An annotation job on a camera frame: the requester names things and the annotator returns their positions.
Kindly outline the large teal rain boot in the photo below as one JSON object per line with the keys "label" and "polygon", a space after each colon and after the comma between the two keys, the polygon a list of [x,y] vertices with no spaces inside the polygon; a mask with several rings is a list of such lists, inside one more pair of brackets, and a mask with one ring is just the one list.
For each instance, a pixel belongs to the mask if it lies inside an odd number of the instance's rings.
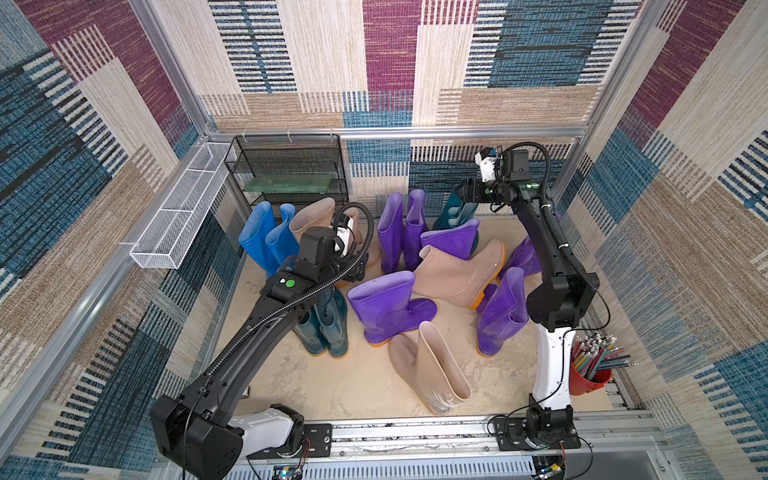
{"label": "large teal rain boot", "polygon": [[323,291],[313,306],[320,338],[330,356],[341,359],[348,353],[347,303],[335,287]]}

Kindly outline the purple short rain boot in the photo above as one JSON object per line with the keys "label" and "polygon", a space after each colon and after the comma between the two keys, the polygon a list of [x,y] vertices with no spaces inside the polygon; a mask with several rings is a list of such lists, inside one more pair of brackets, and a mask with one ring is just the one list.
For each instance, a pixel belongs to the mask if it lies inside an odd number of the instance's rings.
{"label": "purple short rain boot", "polygon": [[349,290],[347,299],[363,325],[364,338],[369,344],[386,343],[434,319],[438,311],[434,301],[411,299],[415,280],[413,272],[399,271]]}

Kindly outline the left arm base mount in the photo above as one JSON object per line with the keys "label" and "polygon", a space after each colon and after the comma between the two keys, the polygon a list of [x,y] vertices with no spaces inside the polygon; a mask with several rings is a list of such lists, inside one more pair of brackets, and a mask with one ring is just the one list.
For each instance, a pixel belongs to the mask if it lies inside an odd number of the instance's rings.
{"label": "left arm base mount", "polygon": [[283,404],[237,420],[244,430],[241,456],[249,460],[330,456],[333,425],[307,423],[302,414]]}

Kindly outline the slim teal rain boot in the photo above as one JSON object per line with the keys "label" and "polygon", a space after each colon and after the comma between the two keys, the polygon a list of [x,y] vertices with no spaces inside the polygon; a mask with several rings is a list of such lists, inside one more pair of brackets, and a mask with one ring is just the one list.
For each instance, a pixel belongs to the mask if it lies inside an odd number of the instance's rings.
{"label": "slim teal rain boot", "polygon": [[293,332],[305,350],[312,356],[322,355],[328,348],[323,336],[319,320],[314,308],[310,308],[302,319],[295,325]]}

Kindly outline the blue rain boot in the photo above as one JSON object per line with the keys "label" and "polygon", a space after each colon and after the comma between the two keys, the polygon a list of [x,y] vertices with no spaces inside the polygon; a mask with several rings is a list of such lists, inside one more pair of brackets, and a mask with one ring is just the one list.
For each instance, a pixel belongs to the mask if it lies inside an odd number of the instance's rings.
{"label": "blue rain boot", "polygon": [[272,206],[268,201],[258,203],[241,231],[238,242],[248,256],[265,272],[274,275],[279,265],[266,243],[267,235],[276,227]]}
{"label": "blue rain boot", "polygon": [[291,221],[296,213],[294,205],[290,203],[281,204],[281,223],[274,227],[265,237],[266,247],[275,258],[278,268],[283,265],[288,257],[296,255],[299,251],[298,241],[290,230]]}

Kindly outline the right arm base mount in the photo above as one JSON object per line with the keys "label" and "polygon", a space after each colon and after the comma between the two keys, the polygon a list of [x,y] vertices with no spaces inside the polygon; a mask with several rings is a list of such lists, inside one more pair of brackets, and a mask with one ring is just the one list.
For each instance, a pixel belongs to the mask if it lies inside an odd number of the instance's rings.
{"label": "right arm base mount", "polygon": [[495,415],[488,424],[489,433],[501,451],[537,451],[579,449],[582,446],[573,421],[573,408],[544,407],[529,396],[529,404],[510,414]]}

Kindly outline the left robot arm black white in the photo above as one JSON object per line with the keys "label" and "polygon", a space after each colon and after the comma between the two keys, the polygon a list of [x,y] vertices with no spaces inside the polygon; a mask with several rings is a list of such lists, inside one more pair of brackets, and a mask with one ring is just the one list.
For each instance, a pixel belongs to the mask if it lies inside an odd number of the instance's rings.
{"label": "left robot arm black white", "polygon": [[160,396],[151,412],[159,452],[178,465],[182,478],[223,479],[242,458],[270,450],[304,460],[310,441],[297,411],[273,404],[237,417],[246,387],[282,339],[322,300],[332,298],[340,281],[365,276],[373,233],[354,236],[350,209],[371,224],[369,209],[352,202],[339,209],[329,226],[311,227],[299,251],[266,280],[253,310],[224,349],[175,397]]}

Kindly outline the beige short rain boot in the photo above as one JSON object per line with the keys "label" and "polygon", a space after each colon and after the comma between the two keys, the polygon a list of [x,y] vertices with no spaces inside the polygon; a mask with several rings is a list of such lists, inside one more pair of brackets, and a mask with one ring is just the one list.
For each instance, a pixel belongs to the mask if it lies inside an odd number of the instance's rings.
{"label": "beige short rain boot", "polygon": [[471,398],[471,386],[435,325],[422,322],[417,333],[416,341],[405,334],[390,340],[390,361],[428,410],[447,414]]}

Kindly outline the beige tall rain boot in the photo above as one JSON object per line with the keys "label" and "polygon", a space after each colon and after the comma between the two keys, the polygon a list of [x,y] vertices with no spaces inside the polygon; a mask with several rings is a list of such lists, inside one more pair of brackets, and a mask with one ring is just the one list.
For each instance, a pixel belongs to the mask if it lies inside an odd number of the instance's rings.
{"label": "beige tall rain boot", "polygon": [[349,204],[340,211],[336,201],[322,198],[300,210],[291,221],[290,230],[299,251],[286,262],[286,272],[313,285],[338,284],[339,264],[350,254],[372,250],[371,225],[359,204]]}

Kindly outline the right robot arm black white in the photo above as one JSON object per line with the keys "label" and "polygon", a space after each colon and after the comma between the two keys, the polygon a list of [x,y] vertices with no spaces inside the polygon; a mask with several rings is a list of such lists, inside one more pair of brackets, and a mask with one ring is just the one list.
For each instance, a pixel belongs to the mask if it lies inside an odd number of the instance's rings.
{"label": "right robot arm black white", "polygon": [[456,192],[470,203],[508,206],[525,227],[539,265],[541,284],[526,299],[530,320],[537,329],[537,373],[522,418],[511,414],[501,432],[509,444],[542,450],[570,442],[579,447],[569,391],[571,347],[579,322],[599,289],[596,274],[587,272],[563,233],[548,191],[549,180],[531,179],[530,148],[546,161],[549,151],[525,141],[506,149],[486,147],[475,155],[477,178],[463,181]]}

